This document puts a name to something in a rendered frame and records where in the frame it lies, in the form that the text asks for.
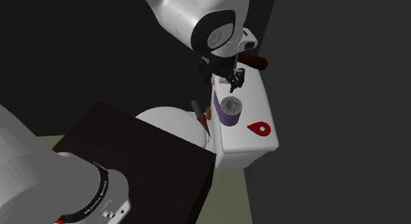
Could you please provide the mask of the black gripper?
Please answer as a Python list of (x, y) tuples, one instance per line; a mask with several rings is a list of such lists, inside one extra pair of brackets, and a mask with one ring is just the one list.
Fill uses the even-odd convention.
[(234, 63), (236, 57), (218, 57), (214, 55), (203, 56), (200, 59), (199, 71), (203, 74), (205, 80), (210, 80), (212, 74), (226, 78), (231, 85), (230, 93), (238, 87), (241, 88), (244, 83), (245, 69), (237, 68), (234, 74)]

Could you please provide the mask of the small pink box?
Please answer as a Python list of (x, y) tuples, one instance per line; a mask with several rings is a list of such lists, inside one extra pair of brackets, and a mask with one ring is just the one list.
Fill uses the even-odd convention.
[(230, 84), (230, 82), (224, 77), (220, 77), (215, 74), (212, 74), (211, 84), (214, 86), (216, 84)]

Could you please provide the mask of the dark brown cylinder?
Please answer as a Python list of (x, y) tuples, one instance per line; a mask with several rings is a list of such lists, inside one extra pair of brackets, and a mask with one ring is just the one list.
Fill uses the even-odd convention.
[(244, 53), (238, 54), (238, 62), (248, 65), (257, 70), (265, 70), (267, 68), (267, 60), (263, 57), (250, 56)]

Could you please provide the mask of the white toilet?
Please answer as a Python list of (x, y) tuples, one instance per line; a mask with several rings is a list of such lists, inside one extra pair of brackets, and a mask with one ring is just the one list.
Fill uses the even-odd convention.
[[(245, 69), (245, 81), (241, 88), (230, 93), (230, 84), (212, 86), (211, 120), (207, 120), (211, 137), (193, 110), (155, 107), (140, 113), (136, 118), (215, 153), (217, 169), (246, 168), (262, 155), (276, 150), (279, 141), (259, 71), (242, 63), (238, 66)], [(242, 113), (236, 125), (225, 126), (220, 123), (213, 103), (214, 92), (219, 100), (234, 96), (242, 102)], [(247, 128), (260, 121), (270, 125), (269, 136), (258, 136)]]

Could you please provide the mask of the purple spool with grey top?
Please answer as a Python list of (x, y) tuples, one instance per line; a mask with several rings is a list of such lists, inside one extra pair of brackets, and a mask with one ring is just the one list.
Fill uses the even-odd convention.
[(219, 100), (217, 93), (214, 92), (213, 103), (222, 125), (234, 126), (238, 123), (243, 108), (242, 102), (238, 98), (227, 96)]

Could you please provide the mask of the red teardrop tag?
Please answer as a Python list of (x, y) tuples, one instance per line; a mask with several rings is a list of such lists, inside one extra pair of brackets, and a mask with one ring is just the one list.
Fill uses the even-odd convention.
[(258, 136), (269, 136), (271, 133), (270, 125), (263, 121), (250, 124), (247, 128)]

